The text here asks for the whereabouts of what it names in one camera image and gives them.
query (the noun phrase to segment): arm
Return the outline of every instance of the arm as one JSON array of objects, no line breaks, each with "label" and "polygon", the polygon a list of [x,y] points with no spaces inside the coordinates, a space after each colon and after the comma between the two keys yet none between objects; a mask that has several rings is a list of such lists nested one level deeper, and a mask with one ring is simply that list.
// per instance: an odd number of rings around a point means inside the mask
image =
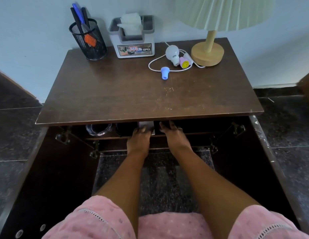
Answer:
[{"label": "arm", "polygon": [[227,239],[239,214],[250,205],[259,205],[247,193],[211,169],[190,146],[181,128],[170,121],[171,129],[160,123],[171,153],[186,173],[202,215],[213,237]]},{"label": "arm", "polygon": [[119,206],[130,220],[138,236],[138,203],[143,162],[149,152],[150,131],[135,129],[127,141],[127,157],[115,174],[97,191]]}]

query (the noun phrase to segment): white wall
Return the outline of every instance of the white wall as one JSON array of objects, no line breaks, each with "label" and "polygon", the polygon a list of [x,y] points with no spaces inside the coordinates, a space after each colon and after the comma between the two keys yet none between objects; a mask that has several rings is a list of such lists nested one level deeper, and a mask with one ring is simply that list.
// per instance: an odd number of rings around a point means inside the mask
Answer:
[{"label": "white wall", "polygon": [[[0,70],[44,102],[66,52],[71,3],[86,6],[108,45],[106,27],[123,13],[155,15],[155,40],[203,39],[174,18],[174,0],[0,0]],[[272,17],[228,37],[252,86],[296,83],[309,72],[309,0],[276,0]]]}]

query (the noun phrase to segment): blue rubber stopper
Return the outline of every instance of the blue rubber stopper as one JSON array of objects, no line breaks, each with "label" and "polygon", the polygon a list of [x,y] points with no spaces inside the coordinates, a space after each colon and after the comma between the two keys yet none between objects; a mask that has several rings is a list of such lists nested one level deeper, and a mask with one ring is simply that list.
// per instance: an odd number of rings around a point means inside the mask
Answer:
[{"label": "blue rubber stopper", "polygon": [[168,79],[168,73],[170,72],[170,69],[168,68],[168,67],[162,67],[161,68],[161,74],[162,74],[162,76],[161,76],[161,78],[163,79],[163,80],[167,80]]}]

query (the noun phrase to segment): forearm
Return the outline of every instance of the forearm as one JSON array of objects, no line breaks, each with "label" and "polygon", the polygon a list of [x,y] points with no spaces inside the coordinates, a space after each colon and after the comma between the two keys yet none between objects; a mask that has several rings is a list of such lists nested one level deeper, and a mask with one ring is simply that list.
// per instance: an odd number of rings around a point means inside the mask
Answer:
[{"label": "forearm", "polygon": [[143,157],[128,155],[115,174],[95,194],[107,197],[124,211],[136,236],[138,234],[138,202],[143,162]]},{"label": "forearm", "polygon": [[174,154],[186,173],[214,238],[227,239],[243,209],[258,203],[211,169],[190,149]]}]

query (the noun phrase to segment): black mesh pen holder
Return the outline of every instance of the black mesh pen holder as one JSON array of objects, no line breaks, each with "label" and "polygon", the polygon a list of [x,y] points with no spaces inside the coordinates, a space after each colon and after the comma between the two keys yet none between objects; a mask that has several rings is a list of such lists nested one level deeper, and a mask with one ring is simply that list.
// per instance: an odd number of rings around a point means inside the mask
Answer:
[{"label": "black mesh pen holder", "polygon": [[76,23],[69,27],[69,31],[73,34],[77,44],[88,60],[100,60],[107,53],[107,47],[101,36],[96,20],[89,18],[89,29],[87,32],[85,27],[81,25],[81,30]]}]

